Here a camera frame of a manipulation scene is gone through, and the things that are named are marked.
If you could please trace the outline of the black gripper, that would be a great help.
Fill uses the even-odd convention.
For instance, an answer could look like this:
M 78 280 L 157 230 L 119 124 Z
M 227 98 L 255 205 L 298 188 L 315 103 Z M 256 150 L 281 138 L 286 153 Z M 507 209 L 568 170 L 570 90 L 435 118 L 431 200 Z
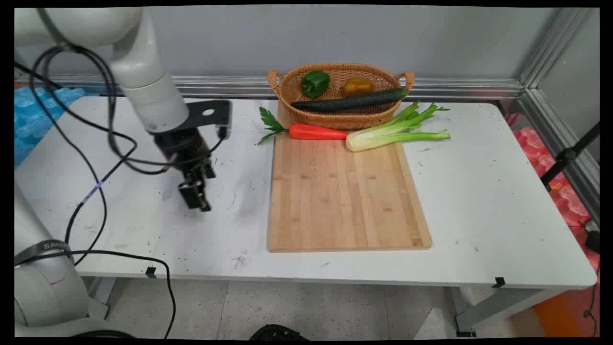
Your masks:
M 215 178 L 211 156 L 216 146 L 210 148 L 196 127 L 175 132 L 154 135 L 154 142 L 184 177 L 178 186 L 182 198 L 189 209 L 201 212 L 212 210 L 206 197 L 206 179 Z

